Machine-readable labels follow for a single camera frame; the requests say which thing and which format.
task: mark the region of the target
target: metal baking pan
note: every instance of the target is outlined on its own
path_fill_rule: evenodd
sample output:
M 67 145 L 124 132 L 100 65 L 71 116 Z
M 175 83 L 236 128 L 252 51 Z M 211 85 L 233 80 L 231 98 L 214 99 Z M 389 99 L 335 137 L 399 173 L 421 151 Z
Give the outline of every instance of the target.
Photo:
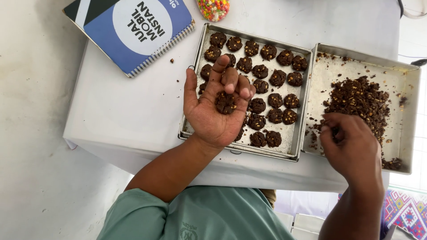
M 336 56 L 336 59 L 333 60 L 332 57 L 317 57 L 317 53 L 328 53 Z M 350 57 L 352 61 L 347 61 L 344 64 L 344 61 L 340 57 Z M 411 174 L 421 69 L 414 65 L 327 44 L 316 44 L 313 48 L 312 66 L 313 71 L 305 116 L 306 123 L 308 124 L 305 128 L 310 133 L 304 137 L 302 151 L 323 156 L 323 150 L 320 149 L 320 142 L 317 143 L 317 150 L 309 147 L 311 144 L 311 129 L 309 127 L 315 123 L 320 123 L 319 121 L 322 119 L 321 115 L 326 108 L 322 102 L 330 98 L 329 94 L 332 91 L 331 83 L 337 80 L 344 81 L 346 77 L 357 79 L 361 76 L 368 76 L 370 82 L 378 83 L 380 90 L 390 94 L 389 99 L 391 103 L 388 103 L 390 117 L 387 119 L 388 126 L 385 128 L 386 131 L 383 135 L 385 138 L 382 149 L 384 153 L 383 157 L 386 160 L 391 160 L 392 158 L 402 159 L 402 168 L 399 171 L 383 170 L 407 175 Z M 399 107 L 400 98 L 396 94 L 402 94 L 402 96 L 408 98 L 403 108 Z M 392 142 L 386 143 L 387 139 L 391 139 Z
M 282 143 L 279 147 L 269 148 L 268 146 L 265 147 L 254 147 L 250 146 L 250 140 L 249 136 L 250 134 L 255 133 L 256 131 L 251 129 L 249 126 L 246 126 L 244 135 L 242 136 L 242 139 L 238 142 L 233 142 L 230 144 L 227 149 L 236 150 L 239 152 L 246 152 L 251 153 L 255 155 L 261 155 L 261 156 L 268 156 L 273 158 L 281 158 L 286 159 L 289 161 L 298 161 L 301 145 L 302 145 L 302 136 L 304 131 L 304 125 L 305 125 L 305 102 L 306 102 L 306 95 L 307 95 L 307 89 L 310 85 L 310 78 L 309 73 L 311 72 L 311 65 L 313 62 L 313 55 L 312 51 L 310 49 L 305 49 L 301 47 L 297 47 L 294 45 L 282 43 L 279 41 L 275 41 L 268 38 L 263 38 L 260 36 L 255 36 L 252 34 L 240 32 L 234 29 L 225 28 L 222 26 L 213 25 L 210 23 L 206 23 L 203 26 L 202 30 L 202 36 L 199 43 L 199 50 L 197 52 L 197 56 L 194 62 L 195 71 L 197 74 L 197 91 L 199 89 L 200 84 L 204 83 L 205 81 L 200 76 L 200 70 L 201 68 L 207 64 L 208 62 L 204 58 L 204 52 L 206 49 L 210 46 L 209 39 L 211 34 L 215 32 L 222 32 L 227 35 L 227 39 L 229 39 L 231 36 L 237 36 L 242 39 L 243 47 L 237 51 L 237 52 L 231 52 L 228 50 L 228 48 L 225 46 L 221 49 L 222 55 L 225 53 L 231 53 L 234 54 L 236 57 L 236 62 L 246 56 L 244 53 L 244 46 L 247 40 L 252 40 L 257 42 L 260 45 L 260 50 L 265 44 L 273 45 L 277 48 L 277 55 L 284 49 L 290 50 L 294 53 L 294 55 L 300 55 L 301 57 L 305 57 L 307 59 L 307 69 L 304 72 L 301 72 L 303 74 L 303 85 L 301 87 L 292 87 L 288 85 L 287 83 L 284 83 L 283 86 L 280 88 L 277 88 L 275 86 L 272 86 L 269 84 L 269 92 L 264 94 L 255 94 L 254 98 L 262 98 L 266 102 L 266 109 L 264 112 L 261 113 L 261 115 L 266 116 L 271 109 L 271 107 L 267 103 L 268 95 L 271 93 L 278 93 L 282 97 L 285 97 L 287 94 L 295 94 L 300 101 L 301 107 L 300 108 L 294 108 L 293 110 L 297 113 L 298 120 L 295 124 L 292 125 L 284 125 L 283 123 L 280 124 L 273 124 L 266 119 L 266 125 L 265 127 L 260 130 L 263 131 L 264 129 L 267 130 L 273 130 L 276 132 L 279 132 L 282 137 Z M 270 76 L 272 75 L 274 69 L 280 69 L 284 71 L 286 74 L 289 74 L 291 72 L 294 72 L 294 70 L 291 68 L 291 66 L 281 66 L 277 63 L 276 59 L 272 59 L 271 61 L 263 60 L 260 56 L 260 53 L 258 53 L 256 56 L 251 57 L 252 58 L 252 66 L 264 64 L 269 69 L 269 75 L 263 79 L 266 82 L 269 82 Z M 239 73 L 242 73 L 243 75 L 248 75 L 251 83 L 253 83 L 253 79 L 256 79 L 255 76 L 252 75 L 252 73 L 245 74 L 241 71 L 238 71 Z M 193 128 L 191 125 L 187 122 L 185 119 L 185 116 L 182 115 L 181 125 L 180 125 L 180 131 L 178 137 L 180 139 L 187 139 L 191 134 L 194 133 Z

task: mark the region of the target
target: shirt logo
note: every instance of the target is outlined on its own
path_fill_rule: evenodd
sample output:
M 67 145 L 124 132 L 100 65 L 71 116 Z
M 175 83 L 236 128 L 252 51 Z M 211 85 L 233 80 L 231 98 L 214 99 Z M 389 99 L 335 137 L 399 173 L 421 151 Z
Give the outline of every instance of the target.
M 197 227 L 185 222 L 182 222 L 182 225 L 183 227 L 179 231 L 179 236 L 181 237 L 181 240 L 197 240 L 197 234 L 195 232 Z

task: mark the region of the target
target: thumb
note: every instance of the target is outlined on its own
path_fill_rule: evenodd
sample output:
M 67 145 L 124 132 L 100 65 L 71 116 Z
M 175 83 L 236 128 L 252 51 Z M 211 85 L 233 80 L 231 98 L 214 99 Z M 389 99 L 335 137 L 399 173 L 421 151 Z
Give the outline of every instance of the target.
M 191 112 L 193 108 L 197 106 L 199 101 L 197 100 L 196 88 L 197 88 L 197 76 L 193 69 L 188 68 L 185 71 L 187 78 L 184 84 L 184 114 Z
M 332 139 L 332 130 L 329 126 L 323 125 L 320 133 L 320 142 L 329 161 L 333 161 L 340 152 L 340 149 Z

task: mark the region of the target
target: spiral notebook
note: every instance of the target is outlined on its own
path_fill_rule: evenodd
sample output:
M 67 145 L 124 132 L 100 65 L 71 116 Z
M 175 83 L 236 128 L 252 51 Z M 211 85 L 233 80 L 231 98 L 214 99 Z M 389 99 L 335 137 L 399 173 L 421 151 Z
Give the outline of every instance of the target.
M 182 0 L 76 0 L 62 11 L 131 78 L 195 28 Z

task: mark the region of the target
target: white tablecloth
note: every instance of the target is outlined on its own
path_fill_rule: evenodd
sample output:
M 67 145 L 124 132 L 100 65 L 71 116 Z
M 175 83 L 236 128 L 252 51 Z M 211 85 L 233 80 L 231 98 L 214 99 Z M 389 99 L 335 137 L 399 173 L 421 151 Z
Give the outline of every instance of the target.
M 206 22 L 194 0 L 184 2 L 196 31 L 135 79 L 88 43 L 64 131 L 70 146 L 135 174 L 182 142 L 177 134 L 185 69 L 194 62 Z M 398 3 L 391 0 L 232 0 L 228 16 L 217 24 L 309 49 L 327 43 L 397 59 L 399 17 Z M 383 179 L 388 186 L 389 174 Z M 329 192 L 347 187 L 324 158 L 302 153 L 293 163 L 227 150 L 192 184 Z

